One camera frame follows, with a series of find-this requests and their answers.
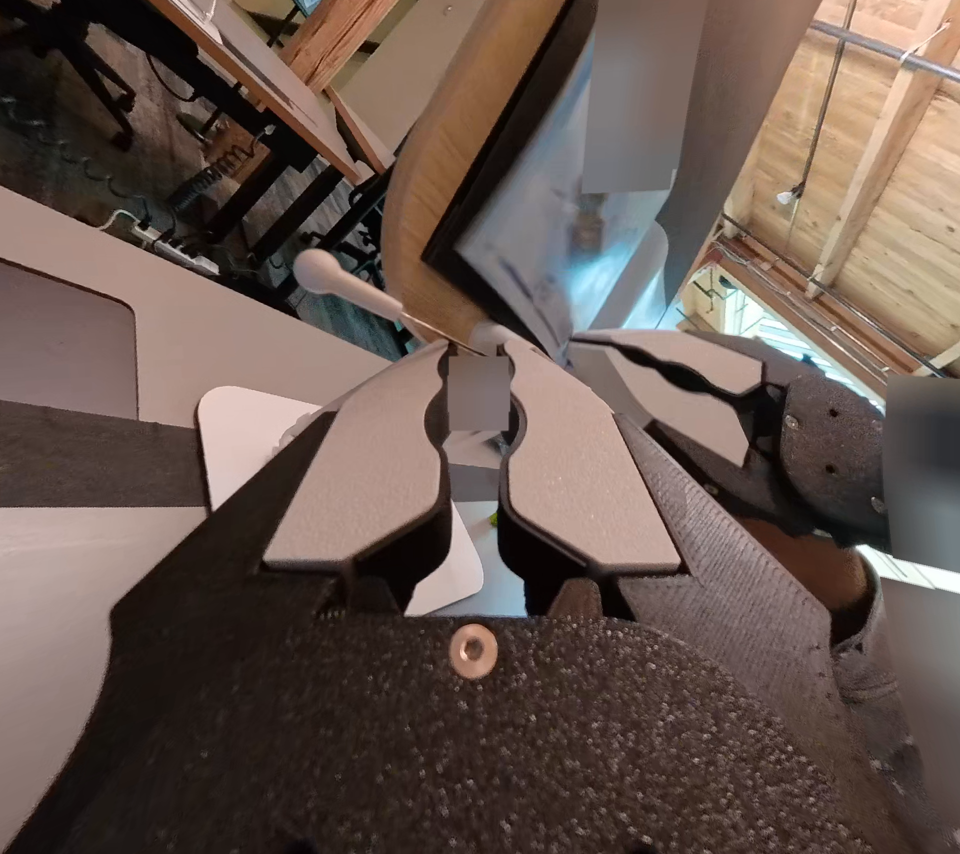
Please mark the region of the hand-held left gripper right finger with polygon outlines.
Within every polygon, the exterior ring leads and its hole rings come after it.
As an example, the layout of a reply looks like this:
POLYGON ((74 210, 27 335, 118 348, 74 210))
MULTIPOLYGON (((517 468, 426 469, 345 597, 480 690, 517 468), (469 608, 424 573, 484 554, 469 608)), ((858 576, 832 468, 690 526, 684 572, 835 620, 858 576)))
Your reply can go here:
POLYGON ((681 557, 611 408, 537 349, 508 340, 517 436, 506 508, 600 576, 672 575, 681 557))

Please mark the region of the black office chair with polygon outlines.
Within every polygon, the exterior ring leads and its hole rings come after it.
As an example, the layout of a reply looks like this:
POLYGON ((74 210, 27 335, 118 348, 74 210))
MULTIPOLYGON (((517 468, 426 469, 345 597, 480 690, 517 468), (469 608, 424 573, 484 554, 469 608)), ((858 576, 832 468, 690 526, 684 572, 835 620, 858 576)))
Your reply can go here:
POLYGON ((2 34, 2 53, 28 49, 42 59, 57 51, 119 127, 111 139, 121 152, 133 146, 136 132, 129 116, 137 92, 89 43, 90 27, 97 22, 91 0, 54 0, 43 7, 32 0, 1 0, 2 16, 19 22, 2 34))

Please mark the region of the lego instruction booklet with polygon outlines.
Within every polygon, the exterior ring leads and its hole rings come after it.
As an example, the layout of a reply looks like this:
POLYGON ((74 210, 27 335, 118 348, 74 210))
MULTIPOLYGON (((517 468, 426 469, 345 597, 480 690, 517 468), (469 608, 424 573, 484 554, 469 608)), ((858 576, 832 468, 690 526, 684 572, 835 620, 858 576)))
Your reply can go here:
POLYGON ((575 334, 657 329, 669 312, 668 189, 587 193, 594 35, 545 118, 457 243, 468 265, 553 357, 575 334))

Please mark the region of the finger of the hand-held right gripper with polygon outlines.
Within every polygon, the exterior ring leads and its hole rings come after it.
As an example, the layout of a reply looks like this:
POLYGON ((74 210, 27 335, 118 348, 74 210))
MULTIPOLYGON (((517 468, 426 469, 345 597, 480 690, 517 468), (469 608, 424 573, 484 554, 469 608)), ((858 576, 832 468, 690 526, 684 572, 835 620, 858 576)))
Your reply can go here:
POLYGON ((630 416, 640 428, 656 422, 735 467, 745 464, 749 440, 726 402, 686 391, 612 347, 571 347, 568 360, 571 372, 616 414, 630 416))
POLYGON ((578 332, 570 348, 610 347, 639 359, 642 367, 683 370, 697 375, 713 389, 743 396, 763 382, 763 362, 752 356, 677 330, 609 329, 578 332))

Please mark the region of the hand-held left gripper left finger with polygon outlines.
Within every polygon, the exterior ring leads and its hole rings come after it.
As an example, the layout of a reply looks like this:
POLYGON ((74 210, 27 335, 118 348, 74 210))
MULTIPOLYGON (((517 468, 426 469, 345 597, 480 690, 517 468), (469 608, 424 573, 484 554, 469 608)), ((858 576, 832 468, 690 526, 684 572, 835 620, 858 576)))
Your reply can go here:
POLYGON ((435 341, 345 396, 266 548, 266 566, 345 574, 449 506, 447 429, 430 414, 449 349, 435 341))

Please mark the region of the brown topped desk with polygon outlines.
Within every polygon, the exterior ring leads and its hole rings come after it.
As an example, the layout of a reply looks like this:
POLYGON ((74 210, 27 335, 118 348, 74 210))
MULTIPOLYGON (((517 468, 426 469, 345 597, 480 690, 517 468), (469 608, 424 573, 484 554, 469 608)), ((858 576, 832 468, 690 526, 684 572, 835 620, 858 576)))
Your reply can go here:
POLYGON ((222 44, 214 43, 171 0, 143 1, 190 37, 202 51, 202 57, 217 66, 224 80, 239 82, 246 89, 247 95, 239 96, 240 108, 249 108, 253 116, 238 118, 236 122, 251 135, 256 133, 254 125, 260 122, 286 128, 296 142, 302 142, 310 154, 321 156, 351 185, 359 184, 366 171, 374 168, 372 148, 365 156, 365 167, 354 163, 337 130, 333 108, 320 102, 318 95, 282 60, 281 53, 262 41, 228 0, 219 0, 215 16, 222 44))

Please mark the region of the white power strip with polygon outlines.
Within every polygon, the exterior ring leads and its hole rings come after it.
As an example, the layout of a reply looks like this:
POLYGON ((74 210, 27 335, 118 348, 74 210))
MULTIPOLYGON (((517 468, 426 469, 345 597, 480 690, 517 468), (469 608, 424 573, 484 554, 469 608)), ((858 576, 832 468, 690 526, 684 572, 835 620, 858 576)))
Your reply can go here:
POLYGON ((208 278, 222 276, 219 266, 213 260, 201 254, 188 252, 186 242, 176 237, 172 231, 162 232, 149 220, 139 219, 125 209, 115 209, 104 223, 94 227, 102 233, 108 233, 117 223, 124 224, 127 238, 136 241, 141 249, 201 276, 208 278))

